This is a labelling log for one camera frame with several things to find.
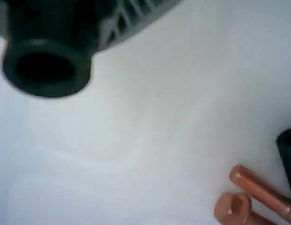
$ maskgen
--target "copper tube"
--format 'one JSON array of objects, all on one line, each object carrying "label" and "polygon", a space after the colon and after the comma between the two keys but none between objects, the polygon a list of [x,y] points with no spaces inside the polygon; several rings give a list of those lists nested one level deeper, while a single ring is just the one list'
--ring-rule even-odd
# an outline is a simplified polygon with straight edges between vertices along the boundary
[{"label": "copper tube", "polygon": [[276,225],[252,211],[252,201],[246,194],[222,195],[214,216],[222,225]]},{"label": "copper tube", "polygon": [[237,165],[231,170],[230,180],[291,223],[291,200],[275,191],[254,172],[241,165]]}]

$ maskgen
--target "copper pin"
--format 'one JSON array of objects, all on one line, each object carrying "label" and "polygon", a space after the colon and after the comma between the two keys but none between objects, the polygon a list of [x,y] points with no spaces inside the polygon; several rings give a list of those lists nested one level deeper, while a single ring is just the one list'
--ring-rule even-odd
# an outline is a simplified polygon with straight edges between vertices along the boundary
[{"label": "copper pin", "polygon": [[237,165],[232,168],[230,180],[253,198],[291,223],[291,200],[275,191],[254,172]]},{"label": "copper pin", "polygon": [[214,216],[222,225],[276,225],[252,211],[252,201],[246,194],[222,195]]}]

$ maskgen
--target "black hose connector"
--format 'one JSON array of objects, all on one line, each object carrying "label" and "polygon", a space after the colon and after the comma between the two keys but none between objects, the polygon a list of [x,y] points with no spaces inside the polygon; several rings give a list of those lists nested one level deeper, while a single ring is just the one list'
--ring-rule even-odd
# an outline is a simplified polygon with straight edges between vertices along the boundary
[{"label": "black hose connector", "polygon": [[291,129],[283,132],[276,141],[291,189]]},{"label": "black hose connector", "polygon": [[8,41],[3,72],[18,89],[59,98],[82,90],[90,80],[100,21],[115,0],[0,0]]}]

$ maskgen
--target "black plastic part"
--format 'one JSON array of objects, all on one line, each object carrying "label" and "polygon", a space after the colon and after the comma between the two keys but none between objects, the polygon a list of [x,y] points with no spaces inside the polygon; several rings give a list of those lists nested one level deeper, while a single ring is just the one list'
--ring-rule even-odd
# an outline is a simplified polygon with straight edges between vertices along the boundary
[{"label": "black plastic part", "polygon": [[0,0],[2,69],[34,96],[75,94],[92,56],[132,37],[181,0]]},{"label": "black plastic part", "polygon": [[283,132],[276,141],[291,189],[291,129]]},{"label": "black plastic part", "polygon": [[3,72],[18,89],[59,98],[82,90],[98,50],[100,21],[117,0],[7,0]]}]

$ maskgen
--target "white surface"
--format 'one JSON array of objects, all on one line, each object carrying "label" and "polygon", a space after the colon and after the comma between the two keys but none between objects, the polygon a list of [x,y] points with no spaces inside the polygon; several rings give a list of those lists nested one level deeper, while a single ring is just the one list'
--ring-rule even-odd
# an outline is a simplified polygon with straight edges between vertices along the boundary
[{"label": "white surface", "polygon": [[216,225],[237,163],[290,193],[291,0],[185,0],[93,74],[64,100],[0,76],[1,225]]}]

